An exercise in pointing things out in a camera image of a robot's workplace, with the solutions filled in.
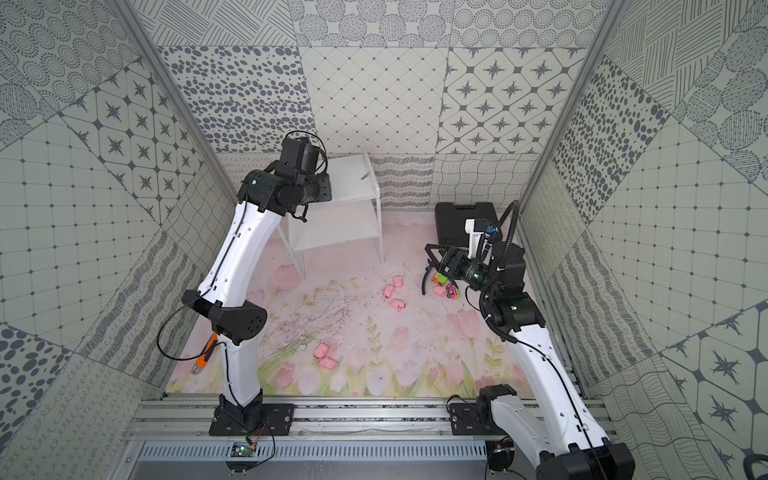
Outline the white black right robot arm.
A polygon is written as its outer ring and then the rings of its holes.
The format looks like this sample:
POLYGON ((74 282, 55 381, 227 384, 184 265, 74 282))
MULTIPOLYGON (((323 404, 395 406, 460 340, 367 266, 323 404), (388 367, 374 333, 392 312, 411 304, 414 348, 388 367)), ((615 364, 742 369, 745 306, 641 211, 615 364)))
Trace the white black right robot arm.
POLYGON ((501 431, 535 469, 538 479, 630 479, 635 460, 613 442, 585 405, 558 357, 546 321, 525 292, 513 242, 520 213, 512 201, 500 219, 468 218, 467 246, 428 244, 426 272, 460 281, 478 294, 483 323, 521 366, 542 415, 536 417, 509 385, 481 388, 477 422, 501 431))

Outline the pink green toy truck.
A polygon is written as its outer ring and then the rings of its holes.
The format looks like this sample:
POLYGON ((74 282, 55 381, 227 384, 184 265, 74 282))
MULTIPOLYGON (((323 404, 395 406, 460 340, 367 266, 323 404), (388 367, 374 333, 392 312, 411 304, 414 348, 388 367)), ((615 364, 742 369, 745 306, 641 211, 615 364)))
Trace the pink green toy truck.
POLYGON ((452 299, 452 300, 456 300, 456 299, 459 298, 459 293, 458 293, 458 291, 456 290, 455 287, 447 285, 445 287, 445 290, 446 290, 446 297, 447 298, 452 299))

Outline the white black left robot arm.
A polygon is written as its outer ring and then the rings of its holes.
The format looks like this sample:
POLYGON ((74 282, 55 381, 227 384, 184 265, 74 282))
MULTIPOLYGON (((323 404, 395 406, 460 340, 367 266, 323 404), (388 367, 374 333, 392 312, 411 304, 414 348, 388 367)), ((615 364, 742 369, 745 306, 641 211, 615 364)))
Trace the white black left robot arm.
POLYGON ((254 446, 262 435, 276 435, 256 372, 256 337, 268 313, 247 298, 261 255, 285 216, 305 221, 312 203, 332 199, 323 141, 304 130, 288 132, 278 160, 250 171, 242 180, 227 236, 201 284, 183 293, 183 308, 206 318, 216 341, 206 353, 221 351, 225 391, 220 394, 209 431, 212 436, 244 435, 254 446))

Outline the orange green toy dump truck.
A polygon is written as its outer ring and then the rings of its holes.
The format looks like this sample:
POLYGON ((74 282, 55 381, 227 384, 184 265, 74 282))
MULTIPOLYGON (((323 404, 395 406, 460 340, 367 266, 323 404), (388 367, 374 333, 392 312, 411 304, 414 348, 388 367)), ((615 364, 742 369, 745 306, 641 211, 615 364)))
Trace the orange green toy dump truck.
POLYGON ((440 273, 436 273, 432 277, 432 282, 438 285, 445 285, 448 282, 448 278, 440 273))

